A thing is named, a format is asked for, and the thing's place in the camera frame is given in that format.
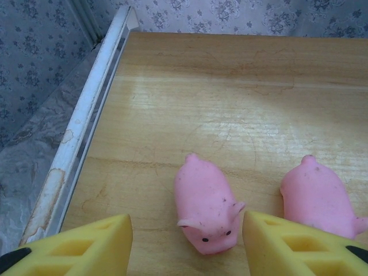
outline floral wallpaper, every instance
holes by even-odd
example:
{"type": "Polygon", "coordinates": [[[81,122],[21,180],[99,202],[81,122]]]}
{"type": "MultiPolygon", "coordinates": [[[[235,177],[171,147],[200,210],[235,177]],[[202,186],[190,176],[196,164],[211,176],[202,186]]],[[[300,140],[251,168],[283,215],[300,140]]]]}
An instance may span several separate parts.
{"type": "Polygon", "coordinates": [[[107,31],[119,5],[144,32],[368,37],[367,0],[86,0],[107,31]]]}
{"type": "Polygon", "coordinates": [[[0,1],[0,151],[89,50],[64,0],[0,1]]]}

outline table surface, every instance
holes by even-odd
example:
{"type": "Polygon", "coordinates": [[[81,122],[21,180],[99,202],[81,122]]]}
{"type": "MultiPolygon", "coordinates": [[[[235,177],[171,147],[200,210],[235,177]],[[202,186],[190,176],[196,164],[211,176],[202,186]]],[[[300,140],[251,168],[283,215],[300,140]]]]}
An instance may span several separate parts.
{"type": "Polygon", "coordinates": [[[250,275],[241,231],[232,250],[201,256],[176,226],[189,152],[246,209],[276,216],[282,177],[314,154],[368,216],[367,64],[367,40],[132,33],[62,231],[129,213],[128,275],[250,275]]]}

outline wood grain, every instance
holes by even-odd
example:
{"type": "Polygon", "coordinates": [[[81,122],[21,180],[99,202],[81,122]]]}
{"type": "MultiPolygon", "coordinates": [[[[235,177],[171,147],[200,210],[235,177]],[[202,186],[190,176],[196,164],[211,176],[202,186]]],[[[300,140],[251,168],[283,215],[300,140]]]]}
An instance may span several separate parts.
{"type": "Polygon", "coordinates": [[[247,209],[276,216],[282,177],[314,154],[368,216],[367,64],[367,40],[132,33],[63,231],[129,213],[129,275],[249,275],[240,233],[204,257],[176,227],[189,152],[218,164],[247,209]]]}

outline pink pig toy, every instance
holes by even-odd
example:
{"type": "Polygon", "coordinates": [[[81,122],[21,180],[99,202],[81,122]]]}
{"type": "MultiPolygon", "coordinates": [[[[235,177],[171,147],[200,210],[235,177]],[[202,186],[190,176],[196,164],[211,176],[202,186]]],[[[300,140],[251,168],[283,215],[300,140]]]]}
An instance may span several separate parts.
{"type": "Polygon", "coordinates": [[[285,219],[348,239],[368,229],[368,217],[357,217],[343,182],[312,155],[282,180],[285,219]]]}
{"type": "Polygon", "coordinates": [[[235,200],[216,165],[188,154],[175,177],[175,202],[177,225],[201,254],[221,253],[236,245],[245,203],[235,200]]]}

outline pig ear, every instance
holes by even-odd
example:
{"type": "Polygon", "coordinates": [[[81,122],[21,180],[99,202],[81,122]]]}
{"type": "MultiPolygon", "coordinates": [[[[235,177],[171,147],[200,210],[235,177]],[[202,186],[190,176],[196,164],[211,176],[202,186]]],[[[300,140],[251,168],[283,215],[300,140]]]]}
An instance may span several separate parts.
{"type": "Polygon", "coordinates": [[[232,205],[231,208],[231,218],[234,220],[236,216],[246,207],[246,204],[243,202],[237,202],[232,205]]]}
{"type": "Polygon", "coordinates": [[[177,223],[177,226],[182,227],[182,228],[186,228],[186,227],[192,227],[192,228],[197,228],[197,229],[201,229],[202,225],[194,220],[191,219],[183,219],[183,220],[179,220],[177,223]]]}

